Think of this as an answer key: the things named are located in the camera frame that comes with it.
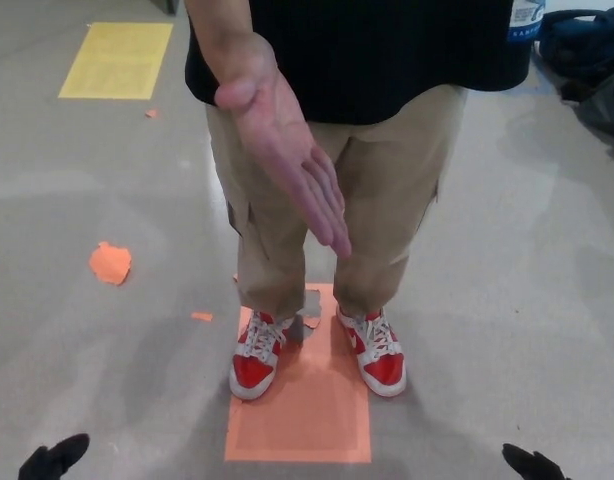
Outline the person's bare right hand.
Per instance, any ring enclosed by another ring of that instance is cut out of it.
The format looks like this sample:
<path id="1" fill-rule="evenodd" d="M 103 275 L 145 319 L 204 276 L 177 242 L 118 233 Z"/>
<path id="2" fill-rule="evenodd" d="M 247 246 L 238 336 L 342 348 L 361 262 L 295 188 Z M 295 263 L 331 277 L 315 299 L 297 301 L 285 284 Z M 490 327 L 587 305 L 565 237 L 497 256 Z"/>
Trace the person's bare right hand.
<path id="1" fill-rule="evenodd" d="M 285 77 L 278 70 L 238 74 L 221 83 L 215 100 L 232 114 L 245 149 L 289 197 L 320 244 L 349 256 L 345 205 L 333 162 L 315 141 Z"/>

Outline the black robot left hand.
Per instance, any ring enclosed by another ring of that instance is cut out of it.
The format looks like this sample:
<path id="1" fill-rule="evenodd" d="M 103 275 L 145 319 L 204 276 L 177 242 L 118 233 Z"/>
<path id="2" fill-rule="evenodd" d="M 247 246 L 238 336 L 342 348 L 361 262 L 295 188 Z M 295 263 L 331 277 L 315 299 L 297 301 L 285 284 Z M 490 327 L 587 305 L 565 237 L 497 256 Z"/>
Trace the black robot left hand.
<path id="1" fill-rule="evenodd" d="M 60 480 L 87 452 L 90 437 L 79 433 L 52 448 L 38 447 L 19 468 L 18 480 Z"/>

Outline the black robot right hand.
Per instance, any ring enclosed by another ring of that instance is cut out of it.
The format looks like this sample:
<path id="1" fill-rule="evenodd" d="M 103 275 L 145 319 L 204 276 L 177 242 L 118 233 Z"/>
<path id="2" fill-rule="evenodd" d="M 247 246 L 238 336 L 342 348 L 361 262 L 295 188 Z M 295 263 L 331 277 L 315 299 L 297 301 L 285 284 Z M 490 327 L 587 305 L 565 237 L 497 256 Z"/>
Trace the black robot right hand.
<path id="1" fill-rule="evenodd" d="M 538 451 L 528 452 L 516 445 L 504 443 L 502 456 L 524 480 L 570 480 L 558 464 Z"/>

